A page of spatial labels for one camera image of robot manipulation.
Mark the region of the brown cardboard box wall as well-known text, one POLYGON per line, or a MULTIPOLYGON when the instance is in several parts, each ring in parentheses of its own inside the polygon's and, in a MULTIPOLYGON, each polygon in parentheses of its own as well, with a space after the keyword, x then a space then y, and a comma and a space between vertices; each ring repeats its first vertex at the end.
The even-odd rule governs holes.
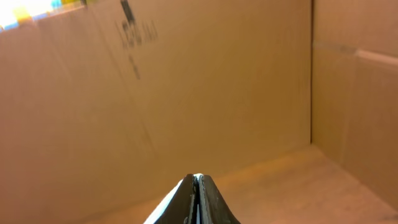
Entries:
POLYGON ((1 222, 397 222, 396 1, 87 1, 1 26, 1 222))

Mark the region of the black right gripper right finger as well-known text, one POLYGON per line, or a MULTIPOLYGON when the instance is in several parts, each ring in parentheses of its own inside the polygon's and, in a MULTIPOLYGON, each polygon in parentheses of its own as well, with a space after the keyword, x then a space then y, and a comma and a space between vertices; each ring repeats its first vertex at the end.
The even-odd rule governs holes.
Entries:
POLYGON ((209 175, 198 178, 201 224, 240 224, 209 175))

